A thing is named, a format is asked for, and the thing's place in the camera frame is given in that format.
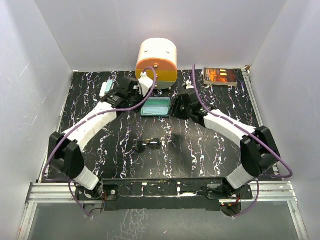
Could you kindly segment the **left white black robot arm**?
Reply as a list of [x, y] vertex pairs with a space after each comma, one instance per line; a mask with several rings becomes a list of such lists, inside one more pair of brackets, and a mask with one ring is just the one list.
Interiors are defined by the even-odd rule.
[[103, 196], [103, 181], [86, 166], [84, 149], [120, 114], [142, 106], [155, 84], [142, 74], [138, 79], [126, 76], [110, 90], [107, 90], [107, 85], [107, 82], [102, 84], [100, 101], [83, 119], [62, 133], [51, 134], [45, 165], [46, 169], [54, 168], [68, 181], [78, 184], [81, 191], [93, 200]]

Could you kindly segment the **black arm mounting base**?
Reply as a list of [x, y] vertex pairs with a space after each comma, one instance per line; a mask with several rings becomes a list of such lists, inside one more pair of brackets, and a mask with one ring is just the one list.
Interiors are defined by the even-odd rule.
[[225, 179], [141, 178], [102, 179], [93, 190], [75, 184], [73, 198], [83, 208], [99, 204], [99, 211], [192, 210], [240, 213], [241, 201], [252, 200], [249, 184], [233, 189]]

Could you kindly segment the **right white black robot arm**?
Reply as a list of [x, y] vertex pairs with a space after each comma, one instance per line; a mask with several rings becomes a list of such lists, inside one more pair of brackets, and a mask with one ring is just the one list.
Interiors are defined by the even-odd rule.
[[173, 100], [170, 115], [180, 120], [192, 120], [204, 128], [216, 131], [240, 148], [241, 163], [214, 191], [233, 199], [241, 188], [272, 168], [279, 161], [279, 151], [271, 131], [253, 127], [222, 113], [205, 109], [193, 88], [185, 89]]

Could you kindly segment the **black sunglasses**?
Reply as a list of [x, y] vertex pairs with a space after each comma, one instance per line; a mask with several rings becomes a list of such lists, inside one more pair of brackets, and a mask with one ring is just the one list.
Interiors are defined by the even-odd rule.
[[134, 150], [137, 153], [143, 153], [147, 148], [152, 150], [160, 150], [162, 147], [162, 141], [158, 138], [151, 138], [146, 140], [138, 141], [135, 144]]

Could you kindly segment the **blue-grey glasses case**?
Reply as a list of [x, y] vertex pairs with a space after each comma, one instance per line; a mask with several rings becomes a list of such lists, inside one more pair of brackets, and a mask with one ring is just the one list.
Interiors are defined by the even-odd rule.
[[169, 97], [149, 97], [140, 110], [143, 117], [168, 117], [171, 109]]

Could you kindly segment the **light blue cleaning cloth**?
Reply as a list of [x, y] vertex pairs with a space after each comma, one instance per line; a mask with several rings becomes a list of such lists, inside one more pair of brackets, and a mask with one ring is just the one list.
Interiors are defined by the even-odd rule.
[[146, 106], [143, 108], [144, 115], [165, 116], [168, 114], [168, 108], [166, 106]]

